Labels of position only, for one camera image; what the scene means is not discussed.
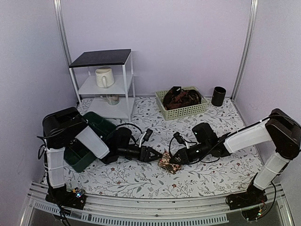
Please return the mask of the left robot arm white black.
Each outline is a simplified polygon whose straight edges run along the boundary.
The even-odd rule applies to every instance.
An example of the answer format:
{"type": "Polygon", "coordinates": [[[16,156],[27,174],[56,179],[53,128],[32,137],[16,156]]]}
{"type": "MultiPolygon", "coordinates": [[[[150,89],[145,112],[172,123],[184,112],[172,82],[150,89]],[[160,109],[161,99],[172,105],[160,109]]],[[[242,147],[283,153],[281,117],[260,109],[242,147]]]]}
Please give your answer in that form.
{"type": "Polygon", "coordinates": [[[162,154],[145,146],[153,131],[141,132],[135,140],[128,123],[114,125],[94,112],[81,115],[75,107],[66,108],[47,115],[43,121],[45,147],[45,169],[52,197],[59,204],[66,204],[70,194],[65,191],[63,163],[79,165],[84,170],[88,164],[85,156],[92,153],[104,164],[118,160],[120,156],[137,159],[142,162],[158,160],[162,154]]]}

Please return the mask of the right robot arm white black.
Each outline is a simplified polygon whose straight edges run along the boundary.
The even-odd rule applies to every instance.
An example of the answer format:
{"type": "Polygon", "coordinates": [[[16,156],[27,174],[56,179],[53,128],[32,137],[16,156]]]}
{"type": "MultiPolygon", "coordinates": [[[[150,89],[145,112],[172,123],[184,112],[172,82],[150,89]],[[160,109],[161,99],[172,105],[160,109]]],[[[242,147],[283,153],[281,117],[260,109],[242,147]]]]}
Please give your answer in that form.
{"type": "Polygon", "coordinates": [[[200,123],[192,129],[197,144],[187,145],[172,155],[170,162],[185,165],[202,160],[207,155],[226,157],[245,148],[271,147],[262,169],[254,176],[250,190],[243,195],[247,205],[254,205],[290,161],[301,151],[301,126],[282,110],[273,109],[266,118],[236,132],[218,137],[208,123],[200,123]]]}

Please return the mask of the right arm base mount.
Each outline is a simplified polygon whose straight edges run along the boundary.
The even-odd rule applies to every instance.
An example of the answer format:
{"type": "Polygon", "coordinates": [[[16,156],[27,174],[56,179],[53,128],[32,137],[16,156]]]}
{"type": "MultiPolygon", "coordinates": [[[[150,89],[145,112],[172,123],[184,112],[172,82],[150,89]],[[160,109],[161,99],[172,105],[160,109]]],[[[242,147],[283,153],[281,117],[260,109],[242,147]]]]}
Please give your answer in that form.
{"type": "Polygon", "coordinates": [[[266,210],[267,196],[265,190],[249,187],[245,192],[230,194],[226,197],[226,204],[230,210],[243,209],[241,214],[247,221],[258,220],[266,210]]]}

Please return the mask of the cream floral patterned tie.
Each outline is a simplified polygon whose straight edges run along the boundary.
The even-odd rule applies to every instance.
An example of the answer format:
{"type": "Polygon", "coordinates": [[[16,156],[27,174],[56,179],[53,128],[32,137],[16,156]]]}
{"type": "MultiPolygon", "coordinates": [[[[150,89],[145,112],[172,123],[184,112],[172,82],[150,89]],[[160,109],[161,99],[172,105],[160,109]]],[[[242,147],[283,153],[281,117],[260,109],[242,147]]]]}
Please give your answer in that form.
{"type": "Polygon", "coordinates": [[[178,172],[182,169],[182,166],[179,164],[173,164],[170,162],[170,160],[171,160],[171,157],[170,157],[169,152],[164,151],[162,157],[160,158],[160,160],[158,162],[158,166],[174,175],[176,172],[178,172]]]}

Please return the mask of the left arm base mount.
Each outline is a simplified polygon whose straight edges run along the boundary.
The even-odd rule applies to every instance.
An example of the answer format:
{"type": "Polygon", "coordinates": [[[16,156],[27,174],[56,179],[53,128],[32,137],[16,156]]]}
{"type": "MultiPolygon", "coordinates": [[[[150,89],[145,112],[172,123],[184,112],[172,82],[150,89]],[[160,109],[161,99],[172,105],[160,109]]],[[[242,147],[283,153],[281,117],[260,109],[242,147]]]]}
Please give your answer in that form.
{"type": "Polygon", "coordinates": [[[66,186],[60,188],[48,189],[45,200],[60,207],[70,207],[74,209],[83,210],[86,203],[87,196],[83,189],[74,188],[67,191],[66,186]]]}

